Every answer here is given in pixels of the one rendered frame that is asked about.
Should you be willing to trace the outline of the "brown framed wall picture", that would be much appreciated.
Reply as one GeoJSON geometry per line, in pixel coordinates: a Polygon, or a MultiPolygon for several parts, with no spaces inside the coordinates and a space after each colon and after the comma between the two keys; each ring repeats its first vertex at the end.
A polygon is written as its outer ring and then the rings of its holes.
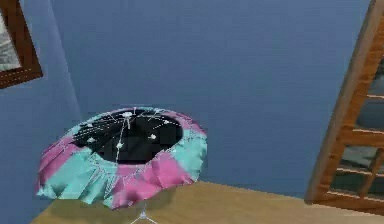
{"type": "Polygon", "coordinates": [[[42,76],[20,0],[0,0],[0,89],[42,76]]]}

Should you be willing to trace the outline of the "pink and teal floor lamp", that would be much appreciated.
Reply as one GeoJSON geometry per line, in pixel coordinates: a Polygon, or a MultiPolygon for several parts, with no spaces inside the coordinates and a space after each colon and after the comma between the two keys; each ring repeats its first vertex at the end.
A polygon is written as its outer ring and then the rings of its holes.
{"type": "Polygon", "coordinates": [[[198,181],[207,133],[189,116],[122,108],[70,128],[42,153],[36,194],[120,210],[198,181]]]}

